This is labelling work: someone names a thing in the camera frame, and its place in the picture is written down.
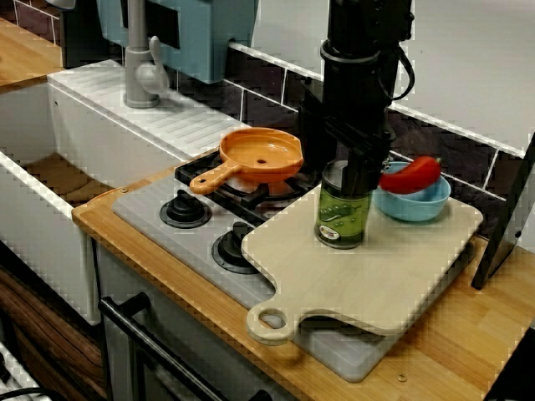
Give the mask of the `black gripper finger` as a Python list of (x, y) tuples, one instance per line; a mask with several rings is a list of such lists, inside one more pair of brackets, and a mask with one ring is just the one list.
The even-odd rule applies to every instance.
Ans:
[(342, 169), (342, 195), (366, 197), (377, 186), (379, 165), (377, 159), (350, 151), (347, 165)]
[(299, 133), (304, 168), (324, 168), (334, 158), (334, 138), (327, 133), (322, 116), (299, 112)]

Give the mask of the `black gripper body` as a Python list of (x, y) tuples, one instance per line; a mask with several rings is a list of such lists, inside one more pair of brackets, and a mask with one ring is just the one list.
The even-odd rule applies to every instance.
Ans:
[(341, 53), (327, 40), (320, 54), (327, 132), (361, 160), (381, 164), (395, 137), (386, 122), (397, 73), (394, 53)]

